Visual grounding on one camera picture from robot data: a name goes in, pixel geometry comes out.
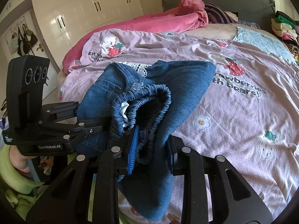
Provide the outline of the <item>person's left hand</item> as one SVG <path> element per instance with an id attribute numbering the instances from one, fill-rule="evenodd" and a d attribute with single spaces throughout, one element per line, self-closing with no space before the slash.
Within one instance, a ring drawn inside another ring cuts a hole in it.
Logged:
<path id="1" fill-rule="evenodd" d="M 27 160 L 33 159 L 32 156 L 23 156 L 16 146 L 11 146 L 9 150 L 9 159 L 12 166 L 23 172 L 23 173 L 30 173 L 31 170 L 28 166 Z"/>

